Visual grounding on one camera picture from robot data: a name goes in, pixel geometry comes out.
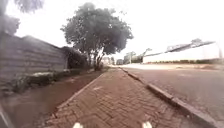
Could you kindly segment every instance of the overcast sky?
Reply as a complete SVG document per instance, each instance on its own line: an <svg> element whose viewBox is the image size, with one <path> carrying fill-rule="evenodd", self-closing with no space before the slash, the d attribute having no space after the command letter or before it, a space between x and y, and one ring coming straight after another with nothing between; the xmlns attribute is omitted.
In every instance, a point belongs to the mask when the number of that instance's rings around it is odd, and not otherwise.
<svg viewBox="0 0 224 128"><path fill-rule="evenodd" d="M85 2L127 12L124 20L130 24L134 39L123 54L163 49L195 38L224 42L223 0L45 0L44 8L34 14L22 14L12 3L7 13L20 18L16 35L32 35L60 47L66 45L61 26Z"/></svg>

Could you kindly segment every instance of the brick sidewalk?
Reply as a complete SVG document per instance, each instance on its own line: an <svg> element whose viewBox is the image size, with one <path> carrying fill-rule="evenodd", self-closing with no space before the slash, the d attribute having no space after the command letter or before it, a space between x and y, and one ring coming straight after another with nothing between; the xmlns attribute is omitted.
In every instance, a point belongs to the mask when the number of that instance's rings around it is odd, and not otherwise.
<svg viewBox="0 0 224 128"><path fill-rule="evenodd" d="M38 127L200 128L177 108L156 97L119 69L110 69Z"/></svg>

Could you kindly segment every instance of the asphalt road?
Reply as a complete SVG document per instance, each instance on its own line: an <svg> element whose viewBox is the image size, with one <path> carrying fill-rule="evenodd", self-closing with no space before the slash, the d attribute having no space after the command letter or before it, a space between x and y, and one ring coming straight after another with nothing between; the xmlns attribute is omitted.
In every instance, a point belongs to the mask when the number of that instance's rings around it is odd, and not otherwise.
<svg viewBox="0 0 224 128"><path fill-rule="evenodd" d="M224 71L144 65L125 69L224 123Z"/></svg>

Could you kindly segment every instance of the tree canopy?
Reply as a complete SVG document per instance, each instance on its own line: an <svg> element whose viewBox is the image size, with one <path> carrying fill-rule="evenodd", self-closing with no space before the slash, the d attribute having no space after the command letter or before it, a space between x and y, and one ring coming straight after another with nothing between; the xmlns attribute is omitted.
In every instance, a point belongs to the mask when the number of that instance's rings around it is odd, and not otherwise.
<svg viewBox="0 0 224 128"><path fill-rule="evenodd" d="M200 42L202 42L202 40L199 39L199 38L196 38L196 39L191 41L191 43L200 43Z"/></svg>
<svg viewBox="0 0 224 128"><path fill-rule="evenodd" d="M19 27L19 19L5 14L9 0L0 0L0 33L16 33ZM43 0L14 0L21 12L33 12L43 6Z"/></svg>
<svg viewBox="0 0 224 128"><path fill-rule="evenodd" d="M96 8L92 3L86 3L61 30L68 44L93 55L97 65L104 55L120 52L127 40L133 38L128 24L114 14L114 9Z"/></svg>

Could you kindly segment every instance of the fence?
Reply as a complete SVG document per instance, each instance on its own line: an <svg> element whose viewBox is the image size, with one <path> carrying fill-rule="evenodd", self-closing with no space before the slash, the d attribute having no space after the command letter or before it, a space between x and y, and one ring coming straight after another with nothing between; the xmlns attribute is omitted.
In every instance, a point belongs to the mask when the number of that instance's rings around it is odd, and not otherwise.
<svg viewBox="0 0 224 128"><path fill-rule="evenodd" d="M26 74L65 68L67 59L58 47L32 37L7 34L0 37L0 83Z"/></svg>
<svg viewBox="0 0 224 128"><path fill-rule="evenodd" d="M143 57L143 63L149 62L172 62L172 61L196 61L212 60L222 58L223 53L216 43L204 45L201 47L190 48L179 52L168 52L159 55Z"/></svg>

